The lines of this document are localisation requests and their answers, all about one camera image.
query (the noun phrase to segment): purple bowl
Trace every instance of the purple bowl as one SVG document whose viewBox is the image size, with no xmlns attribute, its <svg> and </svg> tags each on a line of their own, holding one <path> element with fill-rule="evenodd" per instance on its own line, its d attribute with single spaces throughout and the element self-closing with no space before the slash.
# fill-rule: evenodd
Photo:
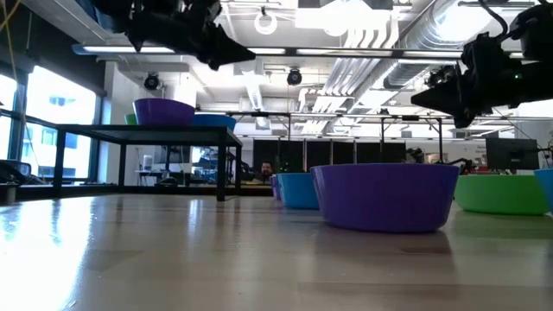
<svg viewBox="0 0 553 311">
<path fill-rule="evenodd" d="M 275 200 L 280 200 L 280 186 L 278 186 L 278 177 L 276 175 L 270 177 L 270 187 L 273 189 Z"/>
<path fill-rule="evenodd" d="M 164 98 L 142 98 L 133 103 L 139 125 L 190 125 L 194 121 L 191 105 Z"/>
<path fill-rule="evenodd" d="M 433 232 L 448 221 L 459 169 L 437 164 L 311 168 L 323 218 L 346 229 Z"/>
</svg>

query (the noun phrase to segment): blue bowl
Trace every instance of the blue bowl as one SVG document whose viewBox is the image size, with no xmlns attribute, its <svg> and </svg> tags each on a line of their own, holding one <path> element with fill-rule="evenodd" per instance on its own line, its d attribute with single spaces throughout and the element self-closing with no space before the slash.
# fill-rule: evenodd
<svg viewBox="0 0 553 311">
<path fill-rule="evenodd" d="M 195 115 L 192 125 L 197 126 L 226 126 L 231 131 L 234 131 L 236 119 L 234 117 L 221 116 L 216 114 L 201 114 Z"/>
<path fill-rule="evenodd" d="M 310 173 L 277 174 L 283 204 L 295 209 L 319 209 L 313 177 Z"/>
<path fill-rule="evenodd" d="M 547 205 L 553 213 L 553 168 L 539 169 L 534 171 L 537 183 L 542 188 L 547 200 Z"/>
</svg>

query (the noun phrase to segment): window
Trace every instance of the window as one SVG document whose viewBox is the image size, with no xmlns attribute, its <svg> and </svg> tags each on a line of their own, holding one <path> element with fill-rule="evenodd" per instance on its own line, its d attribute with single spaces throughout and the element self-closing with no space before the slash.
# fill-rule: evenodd
<svg viewBox="0 0 553 311">
<path fill-rule="evenodd" d="M 27 115 L 55 124 L 92 124 L 95 111 L 94 92 L 41 67 L 35 67 L 29 75 Z M 57 130 L 38 124 L 27 127 L 31 138 L 26 137 L 28 147 L 23 140 L 22 162 L 31 164 L 33 174 L 48 175 L 48 168 L 55 166 Z M 88 177 L 90 150 L 90 138 L 67 133 L 64 176 Z"/>
<path fill-rule="evenodd" d="M 11 111 L 14 106 L 17 83 L 8 77 L 0 75 L 0 108 Z M 11 118 L 0 116 L 0 159 L 8 158 L 10 147 Z"/>
</svg>

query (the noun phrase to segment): ceiling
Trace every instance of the ceiling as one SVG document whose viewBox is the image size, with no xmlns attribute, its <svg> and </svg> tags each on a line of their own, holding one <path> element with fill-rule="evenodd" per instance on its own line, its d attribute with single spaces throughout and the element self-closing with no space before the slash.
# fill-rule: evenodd
<svg viewBox="0 0 553 311">
<path fill-rule="evenodd" d="M 51 22 L 75 40 L 83 44 L 91 45 L 128 45 L 124 35 L 114 35 L 103 30 L 75 0 L 22 0 L 23 3 L 33 10 L 37 15 Z M 412 8 L 403 10 L 397 15 L 399 33 L 416 18 L 416 16 L 429 5 L 430 0 L 411 0 Z M 229 36 L 247 47 L 301 47 L 301 48 L 322 48 L 322 47 L 344 47 L 347 35 L 331 36 L 323 29 L 300 29 L 295 26 L 295 13 L 298 11 L 298 0 L 280 0 L 266 5 L 267 11 L 279 15 L 277 27 L 274 33 L 262 35 L 255 26 L 256 15 L 260 11 L 259 3 L 247 4 L 248 7 L 234 6 L 229 3 L 223 4 L 224 10 L 217 21 L 225 29 Z M 407 3 L 407 0 L 397 0 L 395 3 Z M 500 14 L 505 17 L 508 23 L 520 10 L 503 10 Z M 267 22 L 262 19 L 262 26 Z M 490 22 L 485 30 L 492 34 L 500 31 L 496 22 Z M 506 49 L 519 50 L 518 43 L 508 41 Z M 302 88 L 321 87 L 327 81 L 329 74 L 333 72 L 336 58 L 315 58 L 315 57 L 258 57 L 261 63 L 261 75 L 259 80 L 259 91 L 263 98 L 292 98 L 298 100 Z M 246 83 L 244 76 L 237 75 L 234 65 L 222 66 L 219 71 L 214 72 L 206 65 L 199 63 L 194 57 L 175 55 L 131 55 L 117 58 L 107 58 L 121 63 L 132 64 L 174 64 L 178 67 L 188 64 L 189 72 L 197 79 L 199 89 L 197 103 L 202 109 L 209 110 L 210 107 L 217 109 L 221 105 L 238 104 L 241 98 L 247 98 Z M 304 86 L 288 86 L 286 77 L 291 67 L 301 70 Z M 134 67 L 126 74 L 141 83 L 147 71 L 140 70 L 140 66 Z M 180 73 L 160 73 L 160 77 L 166 80 L 178 79 Z M 420 113 L 425 114 L 428 110 L 418 109 L 410 105 L 410 96 L 413 92 L 400 92 L 391 100 L 395 107 L 392 110 L 400 114 Z"/>
</svg>

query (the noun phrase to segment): person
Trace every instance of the person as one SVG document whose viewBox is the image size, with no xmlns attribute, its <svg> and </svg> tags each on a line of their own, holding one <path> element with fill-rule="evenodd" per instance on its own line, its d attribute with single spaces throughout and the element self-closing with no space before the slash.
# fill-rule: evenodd
<svg viewBox="0 0 553 311">
<path fill-rule="evenodd" d="M 273 175 L 273 165 L 269 160 L 264 160 L 261 164 L 260 173 L 256 174 L 256 181 L 261 183 L 269 182 L 269 177 Z"/>
</svg>

